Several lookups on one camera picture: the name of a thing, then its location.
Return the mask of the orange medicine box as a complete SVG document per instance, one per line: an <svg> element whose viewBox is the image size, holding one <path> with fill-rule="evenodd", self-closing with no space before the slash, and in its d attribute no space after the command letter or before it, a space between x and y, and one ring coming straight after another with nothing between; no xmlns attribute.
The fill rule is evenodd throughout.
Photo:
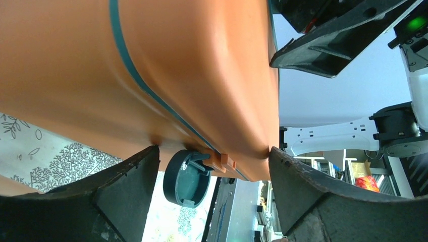
<svg viewBox="0 0 428 242"><path fill-rule="evenodd" d="M1 114L126 159L182 149L270 180L270 1L1 1Z"/></svg>

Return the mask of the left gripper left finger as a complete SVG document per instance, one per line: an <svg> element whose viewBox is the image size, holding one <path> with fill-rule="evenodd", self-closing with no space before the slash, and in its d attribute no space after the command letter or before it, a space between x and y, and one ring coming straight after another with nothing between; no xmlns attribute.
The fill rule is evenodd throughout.
<svg viewBox="0 0 428 242"><path fill-rule="evenodd" d="M141 241L159 163L149 146L47 193L1 196L1 241Z"/></svg>

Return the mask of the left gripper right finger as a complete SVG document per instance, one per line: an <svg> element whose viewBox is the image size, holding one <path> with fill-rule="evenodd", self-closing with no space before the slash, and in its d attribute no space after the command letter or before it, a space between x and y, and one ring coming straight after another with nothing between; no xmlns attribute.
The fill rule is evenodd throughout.
<svg viewBox="0 0 428 242"><path fill-rule="evenodd" d="M269 169L282 233L291 241L427 241L427 197L365 190L273 147Z"/></svg>

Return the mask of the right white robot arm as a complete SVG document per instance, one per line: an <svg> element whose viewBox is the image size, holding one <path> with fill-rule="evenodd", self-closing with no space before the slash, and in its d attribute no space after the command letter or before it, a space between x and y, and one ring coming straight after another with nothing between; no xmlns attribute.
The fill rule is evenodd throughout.
<svg viewBox="0 0 428 242"><path fill-rule="evenodd" d="M280 148L291 156L360 149L391 157L427 153L427 1L360 1L343 16L290 41L271 66L334 78L380 33L393 27L411 101L347 123L280 128Z"/></svg>

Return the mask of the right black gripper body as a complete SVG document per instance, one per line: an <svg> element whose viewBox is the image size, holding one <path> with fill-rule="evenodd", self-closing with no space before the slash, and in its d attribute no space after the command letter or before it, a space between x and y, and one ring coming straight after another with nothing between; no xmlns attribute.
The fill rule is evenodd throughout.
<svg viewBox="0 0 428 242"><path fill-rule="evenodd" d="M279 0L273 1L281 14L298 33L308 33L331 19L342 16L362 1L360 0Z"/></svg>

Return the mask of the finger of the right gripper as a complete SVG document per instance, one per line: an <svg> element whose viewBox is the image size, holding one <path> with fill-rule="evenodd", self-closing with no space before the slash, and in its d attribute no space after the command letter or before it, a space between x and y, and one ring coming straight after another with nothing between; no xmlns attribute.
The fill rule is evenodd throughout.
<svg viewBox="0 0 428 242"><path fill-rule="evenodd" d="M418 1L362 1L342 16L290 40L273 55L270 66L334 78L417 6Z"/></svg>

